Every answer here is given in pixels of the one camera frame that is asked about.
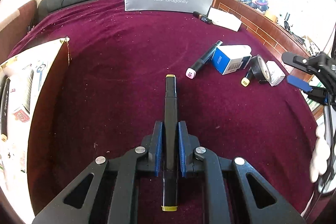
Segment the white gloved right hand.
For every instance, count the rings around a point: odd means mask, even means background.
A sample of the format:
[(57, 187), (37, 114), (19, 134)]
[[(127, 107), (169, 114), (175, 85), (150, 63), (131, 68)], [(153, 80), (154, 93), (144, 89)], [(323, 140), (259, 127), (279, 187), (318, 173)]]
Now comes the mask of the white gloved right hand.
[(317, 140), (309, 165), (310, 181), (315, 183), (319, 175), (327, 171), (327, 160), (330, 157), (330, 146), (325, 139), (325, 126), (319, 125), (316, 128)]

